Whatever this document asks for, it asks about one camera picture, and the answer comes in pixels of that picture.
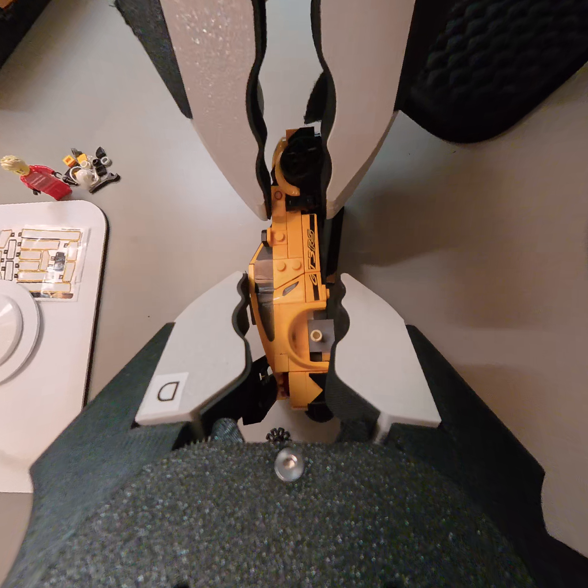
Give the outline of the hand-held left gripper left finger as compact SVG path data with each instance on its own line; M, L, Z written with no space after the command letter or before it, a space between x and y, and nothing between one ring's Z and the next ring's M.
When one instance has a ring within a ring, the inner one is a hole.
M190 423L204 439L203 414L249 375L248 278L234 272L175 320L135 416L140 426Z

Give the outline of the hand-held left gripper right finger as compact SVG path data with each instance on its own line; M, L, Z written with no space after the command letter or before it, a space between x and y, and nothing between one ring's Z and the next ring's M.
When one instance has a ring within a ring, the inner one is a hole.
M394 424L436 429L442 419L408 328L385 300L342 273L334 290L334 344L325 397L341 423L384 442Z

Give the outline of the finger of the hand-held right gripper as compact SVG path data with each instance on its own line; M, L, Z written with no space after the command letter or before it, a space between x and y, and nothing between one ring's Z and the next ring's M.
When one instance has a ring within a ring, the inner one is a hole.
M315 48L326 76L322 186L334 217L373 163L395 102L415 1L312 1Z
M265 1L161 1L192 113L213 161L261 220L271 217L259 101Z

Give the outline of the black lego wheel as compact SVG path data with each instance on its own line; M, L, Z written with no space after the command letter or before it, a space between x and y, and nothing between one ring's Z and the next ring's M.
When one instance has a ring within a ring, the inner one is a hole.
M293 134L281 155L280 168L287 183L300 190L317 188L325 163L322 137L314 133Z

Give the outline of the orange lego car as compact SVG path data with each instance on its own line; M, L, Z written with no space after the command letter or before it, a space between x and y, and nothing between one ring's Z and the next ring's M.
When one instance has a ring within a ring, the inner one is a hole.
M334 321L327 312L330 291L320 261L325 225L320 184L300 190L285 181L280 168L290 136L308 134L310 128L287 130L275 148L271 223L262 232L248 277L252 319L276 380L276 398L325 423L334 418L325 398Z

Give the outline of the lego sticker sheet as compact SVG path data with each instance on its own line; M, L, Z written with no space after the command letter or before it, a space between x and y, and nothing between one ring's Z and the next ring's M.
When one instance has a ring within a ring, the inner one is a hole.
M91 229L46 224L1 228L1 280L33 298L76 300Z

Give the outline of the pile of small lego parts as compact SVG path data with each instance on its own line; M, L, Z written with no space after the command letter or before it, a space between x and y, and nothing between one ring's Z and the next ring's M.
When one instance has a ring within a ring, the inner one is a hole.
M112 159L103 147L98 147L94 154L88 154L72 148L71 155L63 158L66 170L61 180L70 187L80 187L90 194L121 180L118 173L111 169Z

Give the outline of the red lego piece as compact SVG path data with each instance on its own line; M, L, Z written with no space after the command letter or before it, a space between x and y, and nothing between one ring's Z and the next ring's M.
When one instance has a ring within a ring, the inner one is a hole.
M1 158L1 167L19 176L20 181L30 189L34 195L45 194L56 201L72 195L72 189L65 183L59 173L43 165L29 165L17 156Z

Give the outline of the black mesh chair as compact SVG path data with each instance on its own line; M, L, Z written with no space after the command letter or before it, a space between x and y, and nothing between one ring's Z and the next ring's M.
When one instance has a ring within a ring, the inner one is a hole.
M416 1L394 108L444 141L487 141L586 62L587 1Z

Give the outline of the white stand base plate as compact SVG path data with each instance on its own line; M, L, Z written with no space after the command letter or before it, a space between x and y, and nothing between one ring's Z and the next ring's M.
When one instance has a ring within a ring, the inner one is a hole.
M76 300L1 280L1 492L32 493L29 469L83 407L107 238L90 202L1 205L1 228L89 227Z

